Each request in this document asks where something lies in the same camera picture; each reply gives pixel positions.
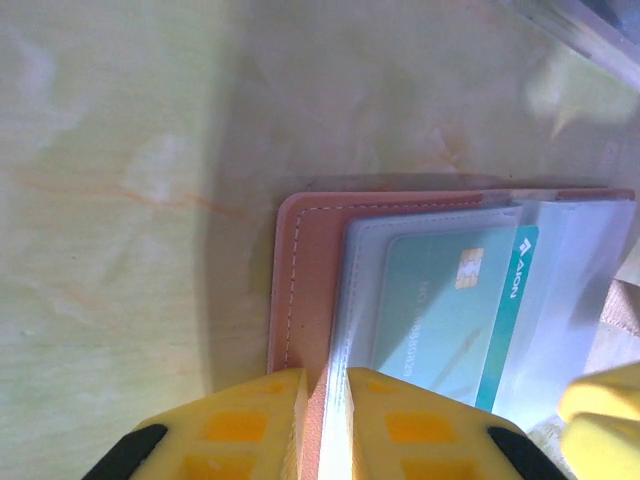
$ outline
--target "black rubber pad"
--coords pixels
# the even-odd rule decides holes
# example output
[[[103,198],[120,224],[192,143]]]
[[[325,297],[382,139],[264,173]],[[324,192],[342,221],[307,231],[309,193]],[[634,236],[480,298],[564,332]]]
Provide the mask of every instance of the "black rubber pad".
[[[502,427],[489,427],[487,433],[524,480],[567,480],[528,437]]]
[[[129,480],[169,429],[154,424],[120,439],[83,480]]]

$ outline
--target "card chip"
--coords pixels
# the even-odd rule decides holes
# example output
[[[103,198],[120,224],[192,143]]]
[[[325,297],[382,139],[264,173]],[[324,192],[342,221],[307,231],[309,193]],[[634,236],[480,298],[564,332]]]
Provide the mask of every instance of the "card chip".
[[[484,248],[470,248],[462,251],[458,276],[456,277],[456,289],[472,288],[477,285],[483,256]]]

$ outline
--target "yellow object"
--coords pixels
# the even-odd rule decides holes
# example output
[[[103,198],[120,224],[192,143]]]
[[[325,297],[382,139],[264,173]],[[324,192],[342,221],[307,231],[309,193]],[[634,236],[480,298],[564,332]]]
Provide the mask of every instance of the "yellow object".
[[[640,363],[588,375],[572,383],[558,414],[570,422],[581,412],[640,421]]]
[[[351,368],[348,377],[353,402],[354,479],[563,478],[507,420],[372,370]],[[536,470],[543,473],[521,476],[520,468],[488,434],[492,428],[507,434],[511,444],[507,449],[517,449],[522,457],[533,452],[529,455],[529,460],[535,457],[532,462],[519,467],[530,472],[531,465],[544,463],[543,470]]]
[[[125,437],[85,478],[116,478],[110,468],[122,464],[118,454],[131,456],[146,441],[133,474],[117,478],[294,480],[306,406],[303,369],[267,375],[145,420],[127,436],[127,445]],[[154,429],[156,437],[141,440]]]
[[[580,480],[640,479],[640,422],[581,413],[564,432],[562,453]]]

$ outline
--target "white stitching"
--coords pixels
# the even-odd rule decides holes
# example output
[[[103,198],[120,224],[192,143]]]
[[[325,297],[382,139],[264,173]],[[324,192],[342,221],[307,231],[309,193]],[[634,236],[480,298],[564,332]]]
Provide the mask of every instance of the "white stitching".
[[[287,368],[289,364],[289,346],[291,344],[291,320],[293,318],[293,300],[294,300],[294,290],[296,283],[296,258],[298,251],[298,237],[300,234],[300,225],[302,224],[302,216],[314,210],[345,210],[345,209],[355,209],[355,208],[372,208],[372,209],[382,209],[388,210],[393,208],[424,208],[424,207],[451,207],[451,206],[462,206],[462,205],[478,205],[481,200],[476,200],[473,202],[450,202],[450,203],[414,203],[414,204],[394,204],[394,205],[367,205],[367,204],[356,204],[356,205],[342,205],[339,207],[309,207],[302,210],[298,217],[296,218],[296,229],[293,235],[293,255],[291,259],[291,282],[289,284],[289,308],[287,310],[287,344],[284,351],[284,367]]]

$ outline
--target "beige marble table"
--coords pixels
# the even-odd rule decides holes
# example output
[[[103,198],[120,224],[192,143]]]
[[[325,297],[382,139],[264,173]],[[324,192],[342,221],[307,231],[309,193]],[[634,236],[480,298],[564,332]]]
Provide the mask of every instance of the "beige marble table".
[[[638,92],[498,1],[0,12],[4,479],[264,371],[289,193],[640,182]]]

